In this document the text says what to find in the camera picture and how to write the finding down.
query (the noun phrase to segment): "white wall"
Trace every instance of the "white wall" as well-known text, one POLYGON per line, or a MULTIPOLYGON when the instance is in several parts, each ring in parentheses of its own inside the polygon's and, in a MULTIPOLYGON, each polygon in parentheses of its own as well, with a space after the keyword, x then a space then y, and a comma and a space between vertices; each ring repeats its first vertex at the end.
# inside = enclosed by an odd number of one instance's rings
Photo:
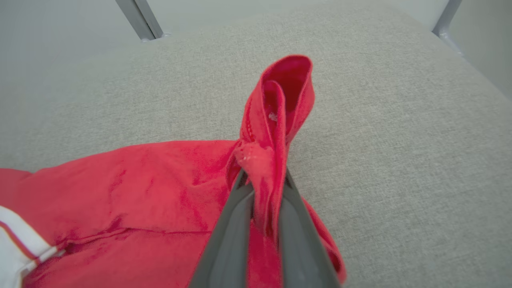
POLYGON ((512 99, 512 1, 462 1, 450 34, 465 58, 512 99))
POLYGON ((163 32, 221 26, 253 15, 290 10, 326 0, 147 0, 163 32))
POLYGON ((384 0, 409 14, 422 23, 425 28, 432 31, 436 26, 441 13, 448 4, 448 0, 384 0))
POLYGON ((0 0, 0 97, 140 39, 114 0, 0 0))

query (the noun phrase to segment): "red shirt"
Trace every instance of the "red shirt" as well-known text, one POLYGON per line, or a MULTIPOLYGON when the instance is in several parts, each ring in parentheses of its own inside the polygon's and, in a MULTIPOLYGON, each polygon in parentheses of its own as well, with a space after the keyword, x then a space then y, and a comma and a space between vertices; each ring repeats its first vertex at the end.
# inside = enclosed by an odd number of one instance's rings
MULTIPOLYGON (((279 207, 290 143, 313 107, 311 69, 299 55, 268 67, 236 141, 151 143, 34 174, 0 170, 0 205, 35 233, 0 213, 11 240, 39 264, 24 287, 186 287, 241 167, 255 189, 248 286, 281 286, 279 207), (26 240, 39 236, 36 246, 26 240), (55 251, 64 253, 48 258, 55 251)), ((343 282, 335 242, 305 204, 343 282)))

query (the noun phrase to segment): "metal leg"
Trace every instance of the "metal leg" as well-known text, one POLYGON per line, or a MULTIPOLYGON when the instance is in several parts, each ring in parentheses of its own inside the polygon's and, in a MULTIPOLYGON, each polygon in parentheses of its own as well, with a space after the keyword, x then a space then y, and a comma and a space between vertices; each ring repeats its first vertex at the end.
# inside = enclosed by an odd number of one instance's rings
POLYGON ((436 34, 443 42, 445 42, 448 46, 450 46, 457 54, 464 57, 464 54, 457 46, 457 44, 453 41, 450 35, 450 23, 452 22, 453 16, 457 9, 459 8, 462 0, 449 0, 446 5, 441 17, 437 21, 436 26, 432 32, 436 34))
POLYGON ((162 32, 147 0, 116 0, 116 2, 142 42, 168 36, 167 33, 162 32))

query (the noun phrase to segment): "gray cushion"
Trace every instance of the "gray cushion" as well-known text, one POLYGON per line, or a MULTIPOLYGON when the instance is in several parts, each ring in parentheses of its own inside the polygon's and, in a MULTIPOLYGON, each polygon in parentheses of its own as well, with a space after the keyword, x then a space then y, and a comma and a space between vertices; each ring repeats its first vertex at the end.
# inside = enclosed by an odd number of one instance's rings
POLYGON ((35 171, 115 148, 236 139, 263 69, 314 63, 292 144, 346 287, 512 286, 512 102, 380 1, 336 1, 155 40, 2 95, 0 166, 35 171))

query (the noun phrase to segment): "white trim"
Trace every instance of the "white trim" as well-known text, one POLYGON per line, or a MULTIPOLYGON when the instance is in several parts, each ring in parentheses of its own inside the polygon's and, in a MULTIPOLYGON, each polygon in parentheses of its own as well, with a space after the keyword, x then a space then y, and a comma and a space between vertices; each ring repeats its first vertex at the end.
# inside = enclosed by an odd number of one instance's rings
POLYGON ((18 240, 34 256, 39 257, 52 248, 14 211, 0 205, 0 221, 5 223, 18 240))
POLYGON ((30 268, 31 261, 12 241, 3 227, 0 227, 0 287, 19 288, 21 272, 30 268))
POLYGON ((57 247, 53 246, 51 247, 50 249, 48 249, 46 252, 44 252, 43 254, 41 254, 41 256, 39 256, 39 261, 41 263, 45 262, 46 260, 48 260, 48 258, 52 257, 55 255, 55 253, 57 253, 57 247))

